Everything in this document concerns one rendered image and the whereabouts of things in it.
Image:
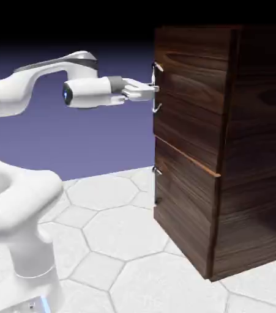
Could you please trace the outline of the large dark wood cabinet door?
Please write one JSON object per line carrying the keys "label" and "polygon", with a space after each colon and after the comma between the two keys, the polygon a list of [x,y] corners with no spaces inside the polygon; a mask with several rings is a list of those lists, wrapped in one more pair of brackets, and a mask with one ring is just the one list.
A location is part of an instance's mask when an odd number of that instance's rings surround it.
{"label": "large dark wood cabinet door", "polygon": [[154,133],[220,175],[227,115],[240,30],[232,27],[168,27],[155,31],[159,85]]}

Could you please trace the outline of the long curved metal door handle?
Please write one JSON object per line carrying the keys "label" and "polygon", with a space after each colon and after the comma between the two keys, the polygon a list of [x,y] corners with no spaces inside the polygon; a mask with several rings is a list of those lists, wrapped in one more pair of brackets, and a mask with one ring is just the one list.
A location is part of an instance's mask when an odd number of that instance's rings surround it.
{"label": "long curved metal door handle", "polygon": [[[154,61],[152,63],[152,75],[151,75],[151,84],[155,84],[156,86],[159,86],[159,81],[160,81],[160,75],[164,72],[163,67],[157,62]],[[161,103],[157,104],[156,102],[156,93],[154,92],[154,99],[153,99],[153,107],[152,107],[152,112],[155,114],[161,107]]]}

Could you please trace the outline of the dark wood cabinet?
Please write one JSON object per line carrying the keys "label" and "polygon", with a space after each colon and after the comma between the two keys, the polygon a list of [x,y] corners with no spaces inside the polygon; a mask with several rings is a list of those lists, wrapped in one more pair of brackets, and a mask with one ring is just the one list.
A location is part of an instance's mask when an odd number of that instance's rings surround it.
{"label": "dark wood cabinet", "polygon": [[214,26],[237,28],[240,37],[226,101],[210,281],[276,260],[276,24],[168,27]]}

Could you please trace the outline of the small dark wood cabinet door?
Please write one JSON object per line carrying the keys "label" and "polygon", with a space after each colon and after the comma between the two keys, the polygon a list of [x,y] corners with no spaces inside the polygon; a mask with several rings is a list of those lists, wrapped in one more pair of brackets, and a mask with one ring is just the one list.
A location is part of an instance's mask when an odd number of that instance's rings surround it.
{"label": "small dark wood cabinet door", "polygon": [[155,139],[159,202],[154,218],[200,275],[212,276],[212,239],[219,176],[160,138]]}

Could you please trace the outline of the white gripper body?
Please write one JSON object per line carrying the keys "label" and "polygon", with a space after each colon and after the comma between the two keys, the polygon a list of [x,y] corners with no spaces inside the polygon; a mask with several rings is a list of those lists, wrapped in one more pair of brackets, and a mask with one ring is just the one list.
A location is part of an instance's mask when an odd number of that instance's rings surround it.
{"label": "white gripper body", "polygon": [[130,78],[123,78],[124,88],[121,94],[131,101],[148,101],[154,97],[154,86]]}

